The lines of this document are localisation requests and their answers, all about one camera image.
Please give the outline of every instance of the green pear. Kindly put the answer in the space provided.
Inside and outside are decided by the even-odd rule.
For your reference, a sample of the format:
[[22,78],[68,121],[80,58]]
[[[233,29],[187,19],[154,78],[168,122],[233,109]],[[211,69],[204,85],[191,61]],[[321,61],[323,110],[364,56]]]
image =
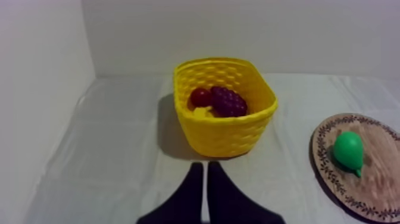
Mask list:
[[354,132],[343,132],[335,141],[333,156],[345,167],[354,170],[361,177],[363,167],[363,142],[359,135]]

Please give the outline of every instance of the white tablecloth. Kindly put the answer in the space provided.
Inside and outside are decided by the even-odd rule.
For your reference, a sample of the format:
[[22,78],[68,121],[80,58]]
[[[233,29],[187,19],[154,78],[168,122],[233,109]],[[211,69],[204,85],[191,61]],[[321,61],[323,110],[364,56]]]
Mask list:
[[[279,109],[247,155],[221,161],[251,199],[291,223],[361,223],[320,188],[308,158],[313,130],[363,113],[400,130],[400,80],[265,74]],[[32,224],[125,224],[162,204],[194,160],[174,113],[172,76],[97,79],[79,101],[26,216]],[[207,202],[203,219],[207,221]]]

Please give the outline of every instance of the white backdrop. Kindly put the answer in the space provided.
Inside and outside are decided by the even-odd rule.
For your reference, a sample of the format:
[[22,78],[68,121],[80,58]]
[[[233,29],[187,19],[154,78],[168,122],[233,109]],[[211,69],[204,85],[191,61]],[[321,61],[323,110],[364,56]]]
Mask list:
[[79,0],[0,1],[0,224],[18,224],[94,80]]
[[400,77],[399,0],[83,0],[97,75],[229,56],[262,72]]

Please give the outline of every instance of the woven basket pattern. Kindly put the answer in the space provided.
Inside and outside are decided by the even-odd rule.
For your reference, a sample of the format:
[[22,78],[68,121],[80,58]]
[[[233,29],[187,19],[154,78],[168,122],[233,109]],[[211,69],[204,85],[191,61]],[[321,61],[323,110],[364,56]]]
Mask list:
[[[198,88],[224,86],[247,102],[243,117],[196,117],[189,103]],[[179,122],[191,147],[209,157],[247,153],[260,138],[277,108],[275,94],[249,62],[234,58],[206,58],[181,64],[174,72],[174,101]]]

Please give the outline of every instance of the round wooden board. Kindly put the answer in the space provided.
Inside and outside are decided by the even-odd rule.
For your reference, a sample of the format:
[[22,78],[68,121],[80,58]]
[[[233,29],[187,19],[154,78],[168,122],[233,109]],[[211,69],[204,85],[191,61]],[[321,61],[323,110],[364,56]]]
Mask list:
[[[364,145],[361,178],[332,157],[336,137],[360,135]],[[389,126],[360,114],[338,114],[324,120],[311,140],[311,159],[336,198],[361,217],[400,222],[400,135]]]

